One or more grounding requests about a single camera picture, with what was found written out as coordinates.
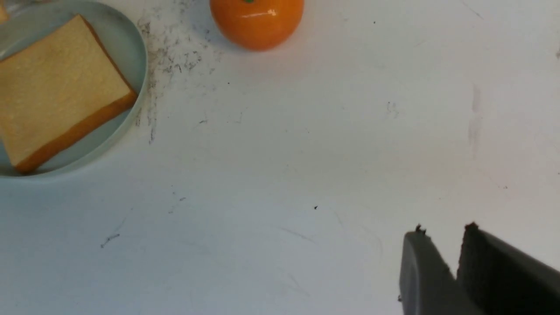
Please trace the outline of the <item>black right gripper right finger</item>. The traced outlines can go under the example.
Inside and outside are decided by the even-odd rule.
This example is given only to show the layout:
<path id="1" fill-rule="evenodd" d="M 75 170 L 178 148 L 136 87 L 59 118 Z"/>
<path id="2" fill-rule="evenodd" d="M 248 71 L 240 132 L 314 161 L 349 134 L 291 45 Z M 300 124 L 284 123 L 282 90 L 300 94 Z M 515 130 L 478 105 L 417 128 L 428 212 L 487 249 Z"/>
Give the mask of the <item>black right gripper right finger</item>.
<path id="1" fill-rule="evenodd" d="M 560 273 L 475 223 L 466 225 L 457 282 L 486 315 L 557 315 Z"/>

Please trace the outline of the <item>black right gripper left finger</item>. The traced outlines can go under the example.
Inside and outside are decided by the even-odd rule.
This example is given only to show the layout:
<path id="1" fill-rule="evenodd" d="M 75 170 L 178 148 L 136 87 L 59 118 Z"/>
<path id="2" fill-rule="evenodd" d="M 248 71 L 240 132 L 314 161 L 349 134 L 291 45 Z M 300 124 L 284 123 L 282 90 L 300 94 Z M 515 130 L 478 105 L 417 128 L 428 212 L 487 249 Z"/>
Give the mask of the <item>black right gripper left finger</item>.
<path id="1" fill-rule="evenodd" d="M 404 315 L 482 315 L 461 289 L 426 229 L 405 233 L 399 276 Z"/>

